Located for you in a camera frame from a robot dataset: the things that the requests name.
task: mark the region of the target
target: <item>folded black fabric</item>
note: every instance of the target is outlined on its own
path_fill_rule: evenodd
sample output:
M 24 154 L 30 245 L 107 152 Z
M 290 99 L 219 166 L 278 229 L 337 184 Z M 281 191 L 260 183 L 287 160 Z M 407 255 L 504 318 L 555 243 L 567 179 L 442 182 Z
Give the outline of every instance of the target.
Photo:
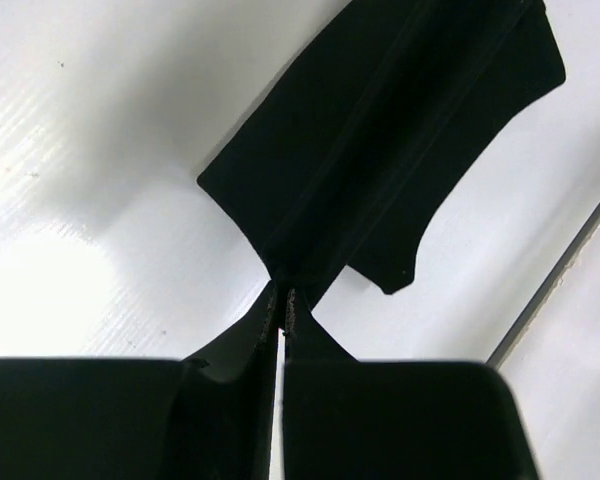
M 353 0 L 198 181 L 310 304 L 347 263 L 395 292 L 473 161 L 564 78 L 539 0 Z

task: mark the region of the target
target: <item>black cloth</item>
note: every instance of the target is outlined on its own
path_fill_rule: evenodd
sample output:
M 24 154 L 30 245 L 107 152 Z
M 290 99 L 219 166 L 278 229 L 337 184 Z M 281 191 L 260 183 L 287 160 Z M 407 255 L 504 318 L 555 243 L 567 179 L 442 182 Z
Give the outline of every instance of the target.
M 393 293 L 471 164 L 564 79 L 539 0 L 353 0 L 198 182 L 310 304 L 347 263 Z

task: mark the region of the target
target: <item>black object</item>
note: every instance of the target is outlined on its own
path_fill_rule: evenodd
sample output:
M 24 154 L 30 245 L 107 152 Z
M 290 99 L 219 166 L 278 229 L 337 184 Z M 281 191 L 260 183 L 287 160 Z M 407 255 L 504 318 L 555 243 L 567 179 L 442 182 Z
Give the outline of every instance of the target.
M 182 362 L 0 360 L 0 479 L 267 478 L 278 328 L 287 480 L 537 478 L 494 371 L 358 362 L 311 309 L 347 263 L 409 284 L 446 195 L 563 80 L 540 1 L 353 0 L 199 180 L 272 282 Z

